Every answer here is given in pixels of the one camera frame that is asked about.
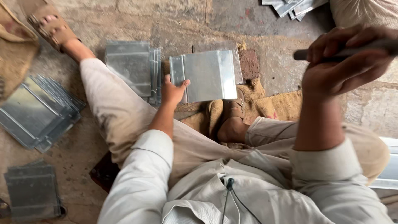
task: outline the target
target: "person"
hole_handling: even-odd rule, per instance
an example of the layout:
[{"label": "person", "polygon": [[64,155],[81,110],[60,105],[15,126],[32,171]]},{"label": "person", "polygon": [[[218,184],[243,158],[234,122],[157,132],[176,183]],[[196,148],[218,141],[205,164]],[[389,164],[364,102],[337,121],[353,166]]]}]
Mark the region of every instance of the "person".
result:
[{"label": "person", "polygon": [[259,117],[245,125],[244,96],[226,100],[218,138],[254,147],[243,150],[173,119],[188,80],[177,87],[166,75],[156,110],[96,59],[48,1],[22,6],[32,26],[80,65],[91,111],[121,168],[99,224],[392,223],[366,186],[388,163],[388,148],[371,131],[342,123],[338,102],[383,75],[392,57],[382,49],[340,63],[322,57],[398,39],[397,30],[357,25],[320,36],[309,48],[299,122]]}]

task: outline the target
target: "foot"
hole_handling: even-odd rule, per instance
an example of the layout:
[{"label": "foot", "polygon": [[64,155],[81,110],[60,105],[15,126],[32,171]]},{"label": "foot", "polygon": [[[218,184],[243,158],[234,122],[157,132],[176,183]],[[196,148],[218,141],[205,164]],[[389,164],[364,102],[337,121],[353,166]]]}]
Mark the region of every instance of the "foot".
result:
[{"label": "foot", "polygon": [[[57,20],[57,19],[58,18],[55,17],[54,15],[48,15],[48,16],[44,17],[44,19],[41,21],[41,23],[45,27],[46,25],[49,25],[52,21]],[[60,32],[64,29],[66,29],[66,27],[55,28],[50,31],[50,34],[55,35],[57,32]],[[66,41],[65,43],[63,43],[61,45],[61,51],[65,52],[77,63],[80,63],[83,59],[86,59],[86,58],[95,58],[94,53],[88,47],[86,47],[82,42],[80,42],[78,39],[70,39],[70,40]]]},{"label": "foot", "polygon": [[249,129],[249,125],[244,124],[240,117],[230,117],[221,125],[217,133],[219,141],[225,143],[245,143],[246,132]]}]

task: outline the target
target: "shirt sleeve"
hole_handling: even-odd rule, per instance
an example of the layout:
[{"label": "shirt sleeve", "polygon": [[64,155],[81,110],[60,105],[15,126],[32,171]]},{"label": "shirt sleeve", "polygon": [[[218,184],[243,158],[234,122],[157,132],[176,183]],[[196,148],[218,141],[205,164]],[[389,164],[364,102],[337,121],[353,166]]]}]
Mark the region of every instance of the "shirt sleeve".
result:
[{"label": "shirt sleeve", "polygon": [[106,198],[98,224],[161,223],[173,163],[173,141],[149,130],[132,146]]},{"label": "shirt sleeve", "polygon": [[320,211],[339,224],[392,224],[387,208],[367,186],[349,138],[329,150],[295,151],[289,159],[295,190],[310,197]]}]

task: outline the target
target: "leather sandal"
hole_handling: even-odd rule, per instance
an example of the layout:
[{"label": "leather sandal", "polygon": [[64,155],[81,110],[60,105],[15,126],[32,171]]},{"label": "leather sandal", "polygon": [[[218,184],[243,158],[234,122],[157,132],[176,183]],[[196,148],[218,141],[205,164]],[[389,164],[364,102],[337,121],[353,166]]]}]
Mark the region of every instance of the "leather sandal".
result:
[{"label": "leather sandal", "polygon": [[[61,45],[70,39],[80,39],[69,28],[68,24],[61,17],[59,12],[55,9],[50,0],[18,0],[27,21],[33,28],[53,46],[56,50],[62,53]],[[42,21],[46,16],[53,15],[56,20],[51,20],[45,26]]]},{"label": "leather sandal", "polygon": [[239,117],[242,118],[242,120],[244,119],[246,105],[245,95],[243,94],[243,91],[238,88],[236,88],[236,93],[238,95],[237,99],[223,100],[224,110],[221,124],[231,117]]}]

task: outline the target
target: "beige trousers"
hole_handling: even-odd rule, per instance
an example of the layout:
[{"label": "beige trousers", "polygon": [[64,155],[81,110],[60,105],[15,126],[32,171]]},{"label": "beige trousers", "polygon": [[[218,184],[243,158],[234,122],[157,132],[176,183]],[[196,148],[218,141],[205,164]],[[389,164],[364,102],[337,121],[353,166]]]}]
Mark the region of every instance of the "beige trousers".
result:
[{"label": "beige trousers", "polygon": [[[101,133],[119,167],[131,152],[131,146],[148,129],[156,109],[141,99],[123,80],[98,59],[80,64],[87,100]],[[291,165],[287,150],[294,144],[296,122],[258,117],[246,133],[246,144],[261,151],[287,179]],[[342,124],[357,152],[363,174],[369,183],[383,171],[389,161],[388,147],[378,136],[361,127]],[[198,165],[220,158],[239,160],[252,150],[230,149],[174,120],[174,163],[169,187]]]}]

